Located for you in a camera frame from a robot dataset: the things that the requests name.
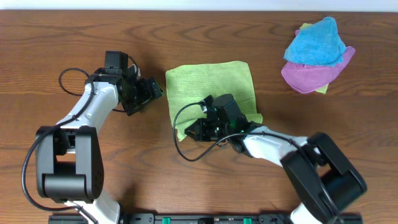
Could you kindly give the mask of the green microfiber cloth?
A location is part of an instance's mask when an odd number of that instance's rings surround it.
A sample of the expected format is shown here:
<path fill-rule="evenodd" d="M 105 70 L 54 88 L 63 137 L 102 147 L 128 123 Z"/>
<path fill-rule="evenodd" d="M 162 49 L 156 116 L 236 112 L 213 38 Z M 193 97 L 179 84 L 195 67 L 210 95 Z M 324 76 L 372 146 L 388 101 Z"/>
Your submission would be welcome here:
<path fill-rule="evenodd" d="M 217 98 L 227 93 L 232 94 L 249 121 L 262 123 L 263 117 L 257 112 L 251 71 L 246 62 L 181 65 L 167 71 L 165 78 L 170 121 L 177 119 L 175 128 L 179 141 L 187 137 L 184 133 L 187 127 L 198 118 L 206 116 L 198 105 L 180 110 L 209 95 Z"/>

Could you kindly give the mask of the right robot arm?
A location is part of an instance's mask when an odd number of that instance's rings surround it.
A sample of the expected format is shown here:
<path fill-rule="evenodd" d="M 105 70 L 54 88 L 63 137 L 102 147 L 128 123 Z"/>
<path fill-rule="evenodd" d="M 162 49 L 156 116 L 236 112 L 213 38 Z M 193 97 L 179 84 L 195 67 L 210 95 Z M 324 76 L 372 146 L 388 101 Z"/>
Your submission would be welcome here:
<path fill-rule="evenodd" d="M 329 135 L 295 137 L 248 121 L 231 94 L 209 95 L 197 104 L 206 117 L 185 128 L 187 136 L 213 146 L 225 142 L 284 169 L 301 201 L 287 223 L 362 223 L 343 210 L 367 191 L 366 182 Z"/>

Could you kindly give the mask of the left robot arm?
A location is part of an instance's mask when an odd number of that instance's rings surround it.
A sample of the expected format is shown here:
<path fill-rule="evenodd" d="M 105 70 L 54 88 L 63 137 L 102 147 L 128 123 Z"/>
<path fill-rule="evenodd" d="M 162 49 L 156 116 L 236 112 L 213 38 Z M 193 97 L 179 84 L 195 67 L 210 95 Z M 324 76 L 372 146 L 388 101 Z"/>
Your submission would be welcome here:
<path fill-rule="evenodd" d="M 110 112 L 122 105 L 131 116 L 162 96 L 154 78 L 142 78 L 134 59 L 105 53 L 104 67 L 87 74 L 85 90 L 73 109 L 54 126 L 36 132 L 29 154 L 36 158 L 38 194 L 74 209 L 87 223 L 120 223 L 120 204 L 104 190 L 98 133 Z"/>

